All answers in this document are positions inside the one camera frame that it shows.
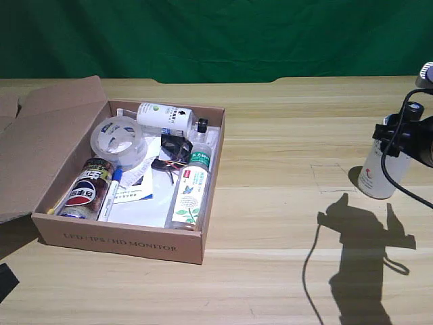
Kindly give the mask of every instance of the black cable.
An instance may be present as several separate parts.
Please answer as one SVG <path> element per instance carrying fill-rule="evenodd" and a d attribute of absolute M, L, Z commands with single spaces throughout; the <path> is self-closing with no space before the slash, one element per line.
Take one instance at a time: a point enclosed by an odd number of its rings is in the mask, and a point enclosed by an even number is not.
<path fill-rule="evenodd" d="M 317 308 L 316 308 L 315 304 L 313 303 L 313 300 L 311 299 L 308 290 L 306 289 L 306 279 L 305 279 L 306 278 L 305 277 L 306 265 L 308 264 L 308 262 L 310 260 L 310 257 L 313 254 L 314 249 L 316 248 L 317 240 L 319 239 L 319 230 L 320 230 L 320 225 L 317 225 L 316 236 L 314 238 L 313 246 L 311 247 L 310 252 L 306 256 L 306 259 L 305 259 L 305 262 L 304 262 L 304 266 L 302 267 L 302 285 L 304 286 L 304 292 L 305 292 L 306 298 L 309 300 L 309 303 L 310 303 L 311 307 L 313 308 L 314 312 L 316 313 L 316 316 L 317 316 L 317 319 L 319 320 L 320 325 L 323 325 L 323 320 L 320 317 L 320 314 L 317 311 Z"/>
<path fill-rule="evenodd" d="M 380 166 L 381 166 L 381 168 L 382 168 L 382 173 L 385 175 L 385 178 L 386 178 L 386 179 L 387 179 L 387 180 L 388 180 L 388 181 L 389 181 L 389 182 L 390 182 L 390 183 L 391 183 L 395 188 L 397 188 L 398 190 L 402 191 L 402 192 L 405 193 L 406 195 L 410 196 L 410 197 L 413 198 L 414 200 L 416 200 L 416 201 L 418 201 L 418 202 L 420 202 L 420 203 L 426 205 L 427 207 L 433 209 L 433 204 L 432 204 L 431 202 L 429 202 L 429 201 L 423 199 L 422 197 L 420 197 L 420 196 L 418 196 L 418 195 L 412 193 L 412 192 L 409 191 L 409 190 L 406 190 L 403 186 L 401 186 L 401 185 L 398 184 L 395 180 L 393 180 L 393 179 L 391 178 L 390 174 L 388 173 L 388 170 L 386 169 L 386 165 L 385 165 L 386 155 L 388 154 L 388 152 L 389 152 L 389 150 L 390 150 L 392 144 L 393 144 L 394 141 L 395 141 L 395 138 L 397 137 L 397 134 L 398 134 L 399 131 L 400 131 L 401 124 L 402 124 L 402 122 L 403 122 L 403 115 L 404 115 L 404 113 L 405 113 L 405 108 L 406 108 L 406 104 L 407 104 L 407 102 L 409 101 L 409 99 L 411 98 L 411 96 L 412 96 L 414 93 L 430 93 L 430 94 L 431 94 L 431 91 L 432 91 L 431 89 L 424 89 L 424 88 L 421 88 L 421 89 L 414 89 L 414 90 L 410 91 L 410 92 L 406 95 L 405 100 L 403 100 L 403 104 L 402 104 L 401 109 L 400 109 L 400 112 L 399 112 L 399 114 L 400 114 L 400 119 L 398 120 L 397 128 L 396 128 L 394 134 L 392 135 L 391 140 L 389 141 L 388 145 L 386 146 L 384 152 L 382 153 L 382 157 L 381 157 L 381 159 L 380 159 Z"/>

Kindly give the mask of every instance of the bottle label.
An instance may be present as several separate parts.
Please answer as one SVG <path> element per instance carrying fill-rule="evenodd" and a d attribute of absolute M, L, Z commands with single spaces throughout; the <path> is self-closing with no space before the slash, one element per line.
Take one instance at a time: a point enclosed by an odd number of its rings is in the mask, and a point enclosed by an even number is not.
<path fill-rule="evenodd" d="M 192 111 L 188 108 L 141 103 L 137 112 L 137 122 L 141 125 L 161 127 L 165 134 L 185 136 L 191 128 L 191 114 Z"/>
<path fill-rule="evenodd" d="M 203 165 L 206 165 L 206 167 L 209 168 L 210 165 L 210 157 L 205 154 L 204 152 L 196 151 L 191 154 L 191 159 L 189 160 L 190 163 L 202 163 Z"/>
<path fill-rule="evenodd" d="M 172 221 L 195 225 L 200 216 L 208 172 L 199 166 L 182 170 Z"/>

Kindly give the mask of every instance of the white plastic bottle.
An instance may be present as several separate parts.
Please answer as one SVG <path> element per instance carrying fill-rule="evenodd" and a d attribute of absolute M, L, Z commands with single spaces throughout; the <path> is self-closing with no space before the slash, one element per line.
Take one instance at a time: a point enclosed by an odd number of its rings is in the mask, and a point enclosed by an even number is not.
<path fill-rule="evenodd" d="M 198 118 L 189 108 L 155 103 L 141 103 L 137 112 L 140 125 L 160 127 L 162 134 L 178 137 L 190 136 L 192 131 L 206 132 L 208 121 Z"/>
<path fill-rule="evenodd" d="M 200 226 L 206 210 L 211 155 L 212 149 L 207 144 L 194 145 L 189 164 L 179 172 L 166 228 L 196 230 Z"/>
<path fill-rule="evenodd" d="M 424 107 L 415 102 L 408 102 L 405 109 L 406 121 L 418 121 L 424 111 Z M 398 119 L 397 114 L 387 116 L 383 124 L 390 123 L 390 118 Z M 389 198 L 395 191 L 395 187 L 385 178 L 381 168 L 382 151 L 380 150 L 380 140 L 374 140 L 373 147 L 358 177 L 358 188 L 372 198 Z M 400 183 L 411 163 L 411 157 L 400 152 L 398 157 L 387 156 L 385 160 L 386 170 L 391 178 Z"/>

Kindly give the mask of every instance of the green curtain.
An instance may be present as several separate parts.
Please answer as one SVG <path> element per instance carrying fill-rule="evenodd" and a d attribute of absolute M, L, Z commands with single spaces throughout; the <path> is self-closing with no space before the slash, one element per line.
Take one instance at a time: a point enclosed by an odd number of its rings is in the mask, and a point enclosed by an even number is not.
<path fill-rule="evenodd" d="M 417 74 L 429 0 L 0 0 L 0 77 L 161 83 Z"/>

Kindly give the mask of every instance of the green label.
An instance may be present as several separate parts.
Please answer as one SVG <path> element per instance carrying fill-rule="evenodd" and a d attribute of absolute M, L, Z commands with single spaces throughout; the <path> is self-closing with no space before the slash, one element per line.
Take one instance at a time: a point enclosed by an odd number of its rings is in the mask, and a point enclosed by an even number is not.
<path fill-rule="evenodd" d="M 209 167 L 210 165 L 210 157 L 205 154 L 204 152 L 193 152 L 191 155 L 191 159 L 189 160 L 190 163 L 202 163 L 203 165 L 206 165 Z"/>

